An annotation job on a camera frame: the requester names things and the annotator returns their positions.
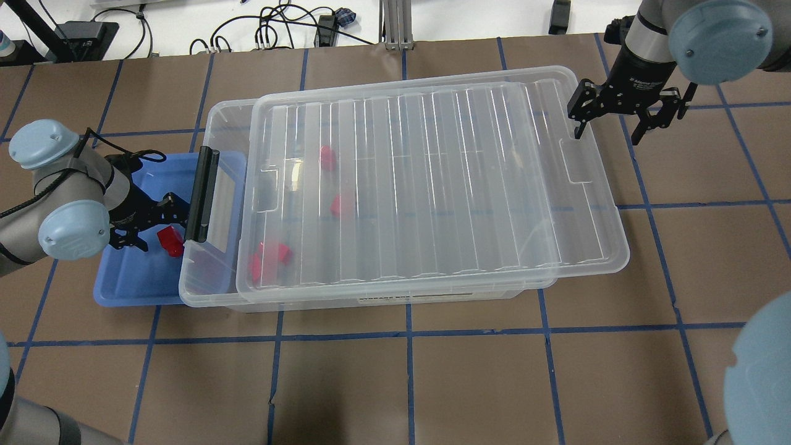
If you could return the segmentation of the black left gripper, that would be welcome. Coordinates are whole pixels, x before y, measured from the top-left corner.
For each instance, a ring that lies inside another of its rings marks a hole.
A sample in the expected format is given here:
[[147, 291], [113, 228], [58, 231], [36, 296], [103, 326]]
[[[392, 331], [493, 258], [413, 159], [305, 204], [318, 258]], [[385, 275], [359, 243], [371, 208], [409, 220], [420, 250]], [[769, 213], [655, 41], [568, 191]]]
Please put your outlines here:
[[148, 243], [139, 234], [155, 226], [177, 224], [187, 228], [190, 205], [174, 193], [155, 201], [145, 193], [130, 193], [119, 206], [110, 211], [110, 246], [115, 250], [137, 248], [149, 251]]

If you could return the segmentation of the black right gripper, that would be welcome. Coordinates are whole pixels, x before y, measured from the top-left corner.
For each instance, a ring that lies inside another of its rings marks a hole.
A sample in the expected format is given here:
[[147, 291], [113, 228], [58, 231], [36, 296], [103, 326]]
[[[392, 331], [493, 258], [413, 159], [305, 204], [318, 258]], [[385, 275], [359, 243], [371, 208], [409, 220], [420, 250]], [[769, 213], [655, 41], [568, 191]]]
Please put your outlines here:
[[[693, 101], [693, 87], [687, 87], [683, 95], [677, 87], [667, 88], [671, 74], [613, 71], [604, 85], [581, 79], [567, 103], [568, 118], [577, 122], [573, 137], [582, 138], [585, 127], [601, 116], [637, 114], [639, 122], [630, 136], [631, 143], [637, 145], [650, 130], [666, 129], [673, 119], [683, 119]], [[649, 108], [656, 102], [661, 107], [652, 113]]]

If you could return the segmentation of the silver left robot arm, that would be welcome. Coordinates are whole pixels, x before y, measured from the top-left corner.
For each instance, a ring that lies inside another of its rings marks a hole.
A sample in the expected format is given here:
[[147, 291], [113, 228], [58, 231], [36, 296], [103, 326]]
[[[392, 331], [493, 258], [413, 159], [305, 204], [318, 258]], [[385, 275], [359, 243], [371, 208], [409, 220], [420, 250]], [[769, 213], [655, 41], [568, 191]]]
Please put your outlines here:
[[33, 195], [2, 212], [1, 273], [7, 276], [45, 257], [79, 260], [106, 247], [148, 251], [142, 231], [186, 226], [190, 205], [169, 192], [151, 198], [133, 181], [144, 163], [163, 163], [158, 150], [100, 155], [93, 129], [77, 134], [55, 119], [23, 126], [9, 142], [9, 157], [32, 173]]

